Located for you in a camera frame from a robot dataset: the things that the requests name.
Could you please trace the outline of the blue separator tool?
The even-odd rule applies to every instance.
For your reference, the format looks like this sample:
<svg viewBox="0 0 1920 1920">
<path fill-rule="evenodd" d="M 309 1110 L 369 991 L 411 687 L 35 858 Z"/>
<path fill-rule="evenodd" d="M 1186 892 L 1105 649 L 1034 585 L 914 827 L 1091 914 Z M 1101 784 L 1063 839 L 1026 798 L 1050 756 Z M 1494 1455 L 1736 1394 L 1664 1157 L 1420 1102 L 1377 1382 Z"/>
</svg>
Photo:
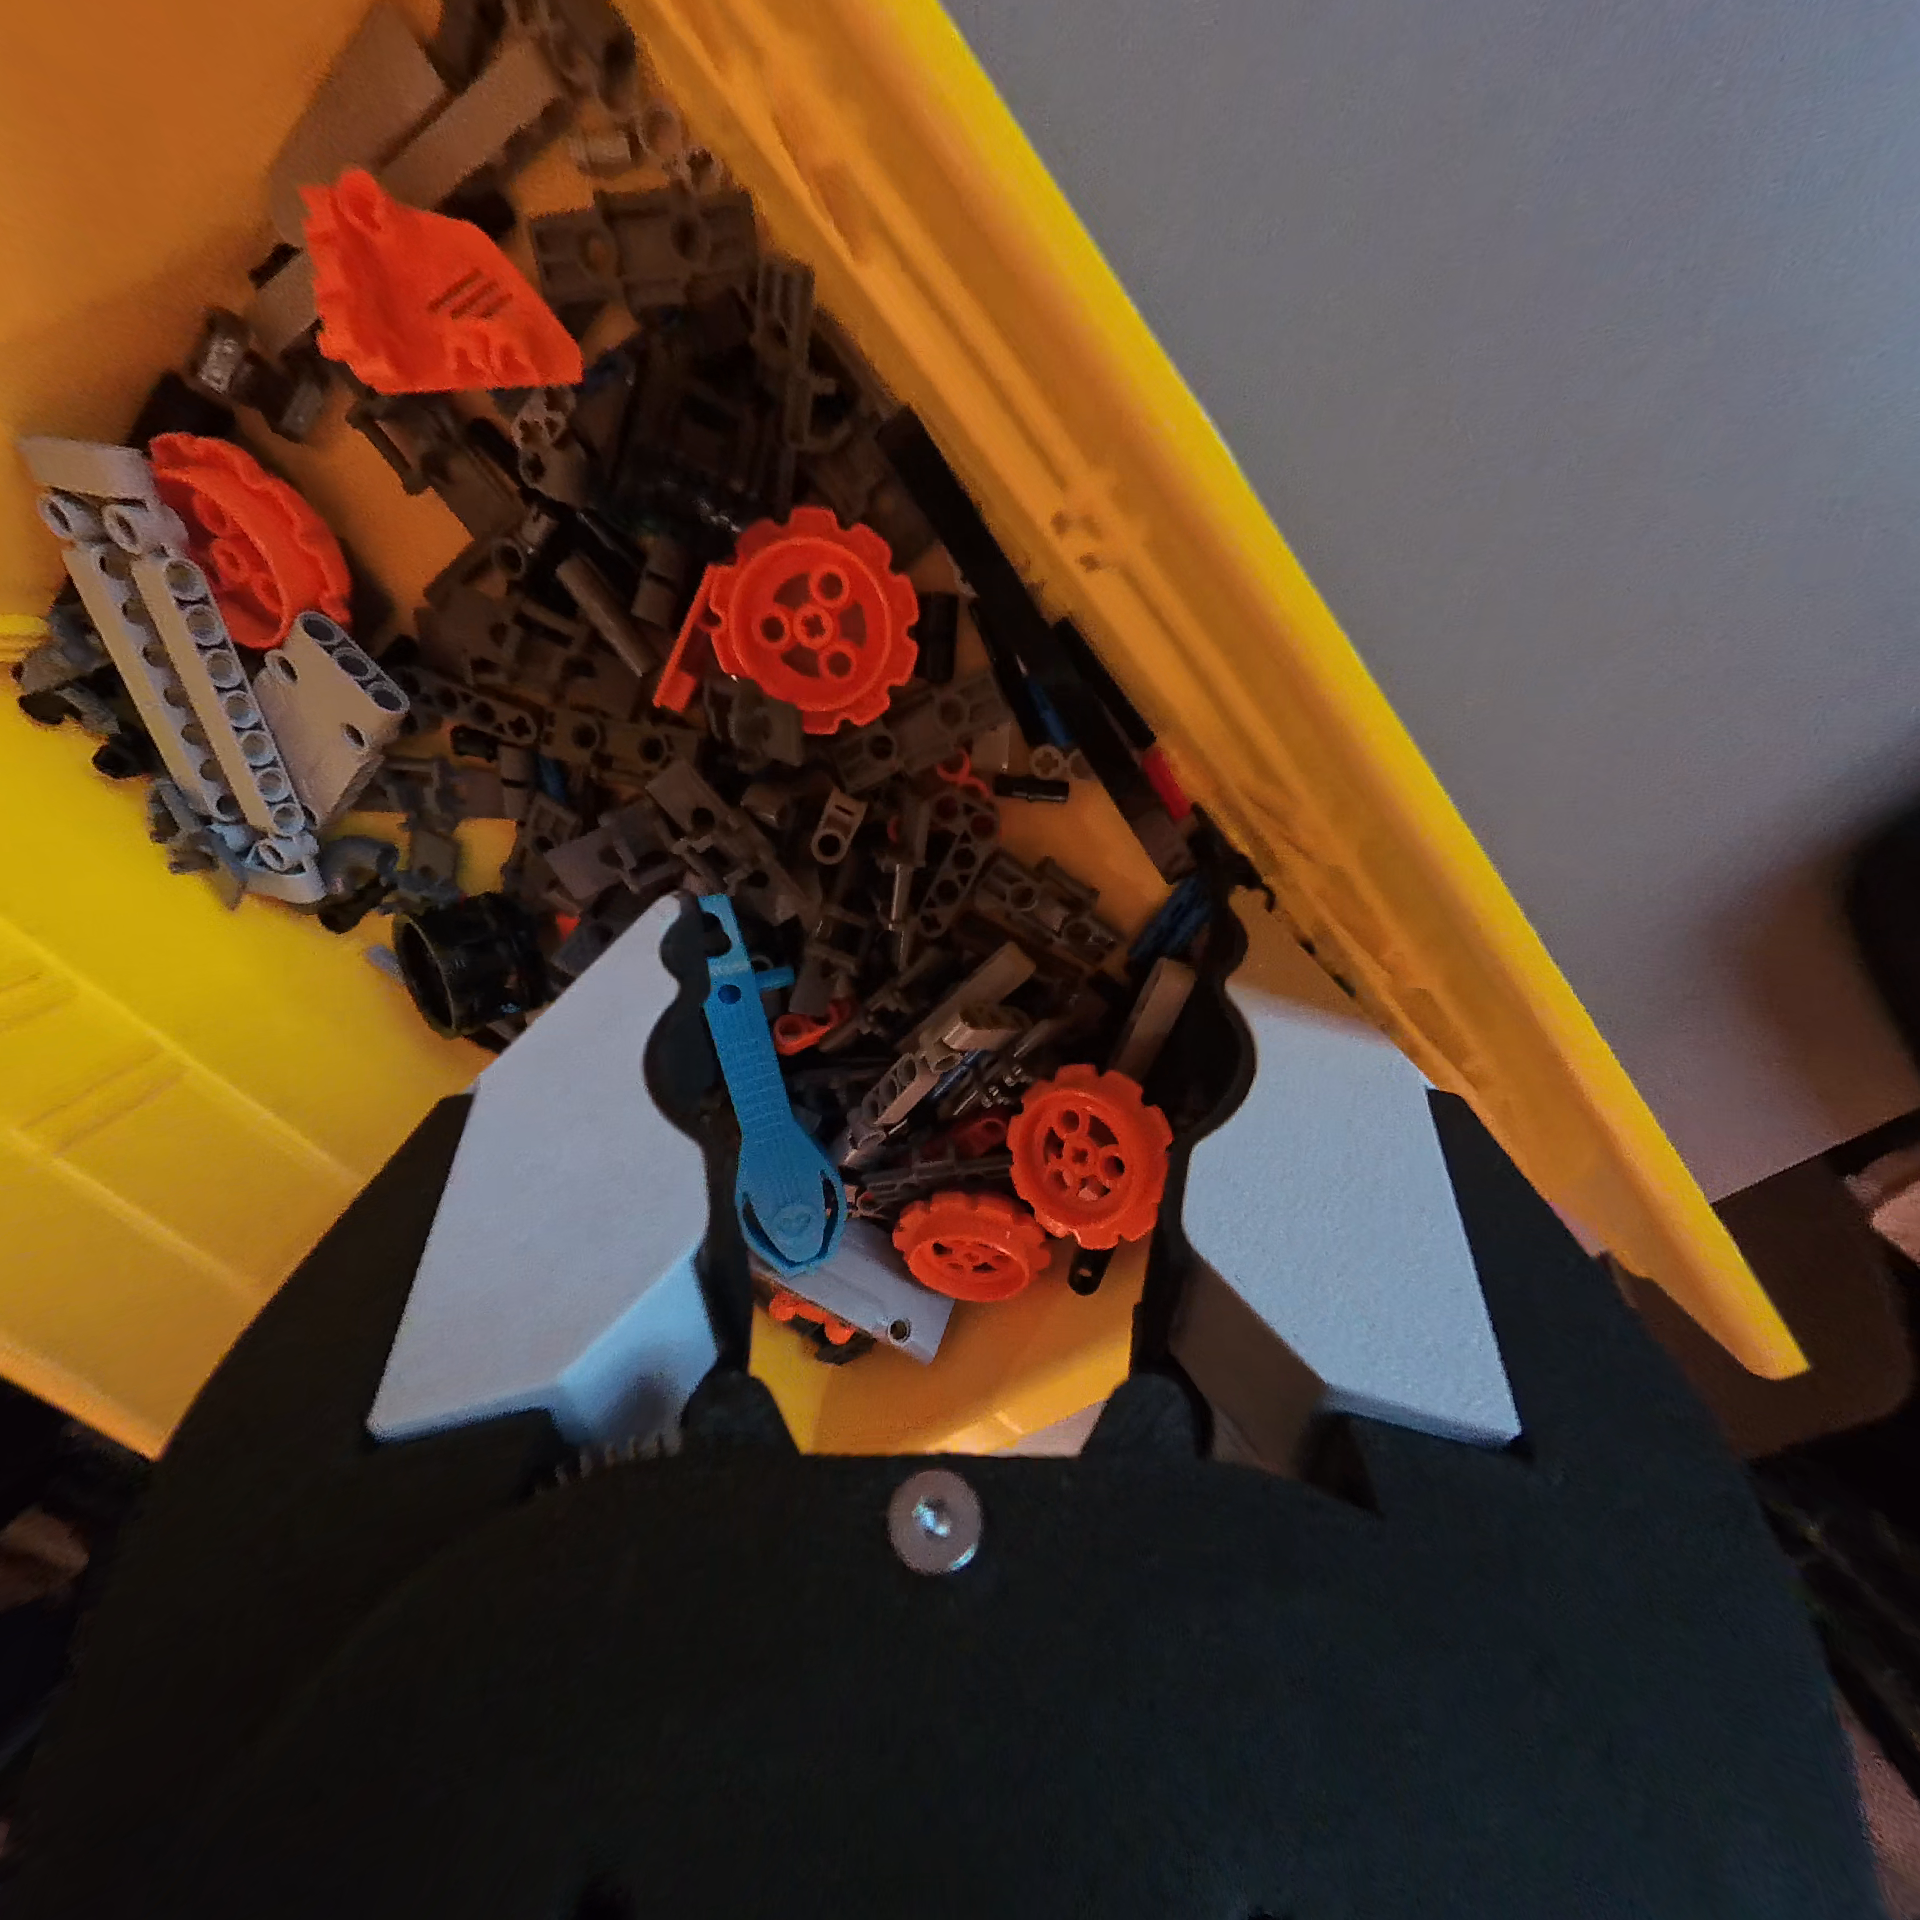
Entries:
<svg viewBox="0 0 1920 1920">
<path fill-rule="evenodd" d="M 791 991 L 791 968 L 757 968 L 726 896 L 699 896 L 711 948 L 711 1043 L 733 1110 L 733 1220 L 747 1252 L 798 1285 L 847 1236 L 847 1184 L 791 1116 L 762 995 Z"/>
</svg>

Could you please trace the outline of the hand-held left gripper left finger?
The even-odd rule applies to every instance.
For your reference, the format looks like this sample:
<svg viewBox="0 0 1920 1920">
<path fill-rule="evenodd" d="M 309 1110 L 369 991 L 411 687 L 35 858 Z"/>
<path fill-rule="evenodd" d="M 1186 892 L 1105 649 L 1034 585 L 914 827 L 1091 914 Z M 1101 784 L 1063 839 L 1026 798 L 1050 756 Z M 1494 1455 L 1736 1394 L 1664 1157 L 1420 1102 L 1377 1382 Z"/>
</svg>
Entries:
<svg viewBox="0 0 1920 1920">
<path fill-rule="evenodd" d="M 661 896 L 487 1068 L 369 1394 L 382 1446 L 549 1412 L 569 1450 L 681 1450 L 699 1382 L 747 1365 L 699 1000 L 711 921 Z"/>
</svg>

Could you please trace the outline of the small black tyre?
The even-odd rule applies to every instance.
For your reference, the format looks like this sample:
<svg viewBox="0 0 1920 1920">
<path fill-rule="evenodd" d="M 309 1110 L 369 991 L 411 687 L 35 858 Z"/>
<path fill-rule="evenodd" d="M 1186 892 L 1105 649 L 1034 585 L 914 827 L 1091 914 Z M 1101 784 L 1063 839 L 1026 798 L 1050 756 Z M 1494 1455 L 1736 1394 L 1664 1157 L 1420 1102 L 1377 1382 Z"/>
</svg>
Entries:
<svg viewBox="0 0 1920 1920">
<path fill-rule="evenodd" d="M 436 1034 L 487 1034 L 551 1000 L 537 921 L 516 896 L 474 892 L 392 914 L 403 984 Z"/>
</svg>

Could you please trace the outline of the yellow plastic bin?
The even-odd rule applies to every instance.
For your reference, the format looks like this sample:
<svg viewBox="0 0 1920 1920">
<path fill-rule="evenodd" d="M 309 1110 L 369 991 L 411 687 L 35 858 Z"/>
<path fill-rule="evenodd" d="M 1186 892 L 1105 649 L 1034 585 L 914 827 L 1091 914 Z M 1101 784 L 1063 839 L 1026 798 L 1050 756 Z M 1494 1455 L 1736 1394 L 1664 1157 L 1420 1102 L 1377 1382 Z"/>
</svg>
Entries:
<svg viewBox="0 0 1920 1920">
<path fill-rule="evenodd" d="M 270 251 L 365 8 L 7 8 L 7 626 L 53 596 L 13 432 L 119 432 Z M 624 8 L 770 235 L 980 483 L 1186 789 L 1552 1205 L 1761 1382 L 1811 1370 L 947 8 Z M 7 702 L 7 1382 L 163 1450 L 250 1311 L 474 1073 L 352 936 L 168 878 Z"/>
</svg>

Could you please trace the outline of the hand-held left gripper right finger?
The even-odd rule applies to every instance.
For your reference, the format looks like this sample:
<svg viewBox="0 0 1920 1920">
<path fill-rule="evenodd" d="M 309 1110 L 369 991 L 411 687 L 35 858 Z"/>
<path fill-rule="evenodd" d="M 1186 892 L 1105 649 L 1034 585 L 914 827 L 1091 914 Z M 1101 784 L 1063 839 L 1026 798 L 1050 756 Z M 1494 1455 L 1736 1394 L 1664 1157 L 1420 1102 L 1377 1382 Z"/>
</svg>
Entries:
<svg viewBox="0 0 1920 1920">
<path fill-rule="evenodd" d="M 1313 1480 L 1340 1422 L 1513 1450 L 1427 1080 L 1281 962 L 1199 968 L 1148 1073 L 1179 1134 L 1148 1370 L 1205 1462 Z"/>
</svg>

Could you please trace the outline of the light grey angled beams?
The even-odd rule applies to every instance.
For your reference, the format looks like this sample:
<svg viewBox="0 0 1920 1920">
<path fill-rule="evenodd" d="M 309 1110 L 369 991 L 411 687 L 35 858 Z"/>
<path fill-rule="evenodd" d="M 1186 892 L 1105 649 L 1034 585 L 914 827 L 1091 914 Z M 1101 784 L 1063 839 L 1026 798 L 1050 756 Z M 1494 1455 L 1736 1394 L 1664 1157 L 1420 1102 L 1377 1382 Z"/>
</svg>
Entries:
<svg viewBox="0 0 1920 1920">
<path fill-rule="evenodd" d="M 235 641 L 149 447 L 25 432 L 18 460 L 72 572 L 18 655 L 18 706 L 133 756 L 175 871 L 213 871 L 235 896 L 332 906 L 321 832 L 411 722 L 409 687 L 321 606 L 272 649 Z"/>
</svg>

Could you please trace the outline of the orange gear wheel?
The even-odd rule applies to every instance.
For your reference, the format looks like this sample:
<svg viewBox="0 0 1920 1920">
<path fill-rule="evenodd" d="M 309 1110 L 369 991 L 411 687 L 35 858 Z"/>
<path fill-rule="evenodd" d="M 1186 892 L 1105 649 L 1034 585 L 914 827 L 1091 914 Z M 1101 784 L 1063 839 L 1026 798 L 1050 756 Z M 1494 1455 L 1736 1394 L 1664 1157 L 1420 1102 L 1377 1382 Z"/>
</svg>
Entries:
<svg viewBox="0 0 1920 1920">
<path fill-rule="evenodd" d="M 1170 1122 L 1127 1073 L 1058 1068 L 1007 1122 L 1007 1184 L 1050 1238 L 1116 1252 L 1148 1238 L 1170 1174 Z"/>
<path fill-rule="evenodd" d="M 1007 1188 L 931 1188 L 895 1211 L 889 1244 L 955 1306 L 1007 1306 L 1050 1270 L 1050 1236 Z"/>
<path fill-rule="evenodd" d="M 352 561 L 340 530 L 250 447 L 156 432 L 149 470 L 163 503 L 191 524 L 191 561 L 203 567 L 236 649 L 290 641 L 309 606 L 352 626 Z"/>
<path fill-rule="evenodd" d="M 884 722 L 920 670 L 920 585 L 874 524 L 843 524 L 829 503 L 757 517 L 711 567 L 711 613 L 714 665 L 785 702 L 808 735 Z"/>
</svg>

